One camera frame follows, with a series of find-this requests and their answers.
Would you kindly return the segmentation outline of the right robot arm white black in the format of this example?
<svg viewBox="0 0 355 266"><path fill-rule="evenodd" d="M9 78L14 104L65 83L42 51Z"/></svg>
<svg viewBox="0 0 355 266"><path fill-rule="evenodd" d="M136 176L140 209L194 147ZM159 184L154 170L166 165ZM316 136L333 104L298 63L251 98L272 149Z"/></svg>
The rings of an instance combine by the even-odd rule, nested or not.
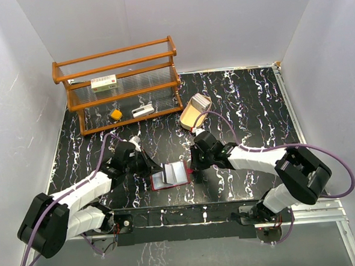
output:
<svg viewBox="0 0 355 266"><path fill-rule="evenodd" d="M292 205L314 205L332 175L329 167L303 146L254 152L234 142L223 144L210 132L202 131L194 138L190 151L192 171L216 165L221 169L256 170L280 178L281 184L265 192L248 211L231 214L238 221L271 222Z"/></svg>

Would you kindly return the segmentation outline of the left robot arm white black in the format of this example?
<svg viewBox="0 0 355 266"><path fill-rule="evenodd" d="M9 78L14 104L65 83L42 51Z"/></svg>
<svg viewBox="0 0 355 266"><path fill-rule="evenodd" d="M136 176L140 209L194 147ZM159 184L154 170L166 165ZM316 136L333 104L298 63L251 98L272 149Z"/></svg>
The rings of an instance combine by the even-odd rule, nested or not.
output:
<svg viewBox="0 0 355 266"><path fill-rule="evenodd" d="M90 230L106 234L112 231L115 219L109 209L96 205L95 199L112 191L127 175L147 178L161 171L135 140L121 141L98 171L58 193L36 195L17 237L48 259L79 234Z"/></svg>

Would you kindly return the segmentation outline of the red leather card holder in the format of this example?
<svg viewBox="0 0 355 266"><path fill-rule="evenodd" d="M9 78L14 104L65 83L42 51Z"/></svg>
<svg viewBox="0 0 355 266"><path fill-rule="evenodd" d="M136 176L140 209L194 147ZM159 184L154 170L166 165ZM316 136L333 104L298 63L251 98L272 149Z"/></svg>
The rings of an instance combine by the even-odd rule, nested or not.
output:
<svg viewBox="0 0 355 266"><path fill-rule="evenodd" d="M161 167L161 172L155 173L150 177L151 189L153 191L174 188L190 183L188 167L184 160L161 164Z"/></svg>

